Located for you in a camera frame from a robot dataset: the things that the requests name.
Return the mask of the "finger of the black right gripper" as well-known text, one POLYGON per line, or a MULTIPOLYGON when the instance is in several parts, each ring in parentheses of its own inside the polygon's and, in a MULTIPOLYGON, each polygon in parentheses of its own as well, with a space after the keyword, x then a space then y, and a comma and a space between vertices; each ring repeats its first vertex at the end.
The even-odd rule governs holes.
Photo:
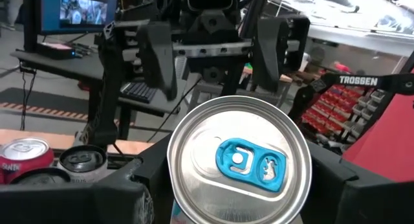
POLYGON ((261 88, 276 92, 280 73, 277 44, 289 29, 287 22, 278 17, 258 19, 252 45, 253 82, 261 88))
POLYGON ((145 83, 160 89, 167 100, 174 100, 177 97, 177 77, 169 23, 153 22, 139 27, 137 41, 145 83))

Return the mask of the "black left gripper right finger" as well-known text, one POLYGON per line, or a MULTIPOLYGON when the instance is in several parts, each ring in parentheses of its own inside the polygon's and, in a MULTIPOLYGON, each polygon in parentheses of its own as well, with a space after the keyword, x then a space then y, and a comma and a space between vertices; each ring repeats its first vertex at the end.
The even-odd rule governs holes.
POLYGON ((413 223, 413 183, 396 183, 312 142, 304 224, 413 223))

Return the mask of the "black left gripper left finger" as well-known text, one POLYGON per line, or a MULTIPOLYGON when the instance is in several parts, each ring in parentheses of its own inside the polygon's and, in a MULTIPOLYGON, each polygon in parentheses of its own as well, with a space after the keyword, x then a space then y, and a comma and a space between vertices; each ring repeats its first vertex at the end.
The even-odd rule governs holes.
POLYGON ((168 223, 173 192, 165 136, 95 183, 1 186, 2 223, 168 223))

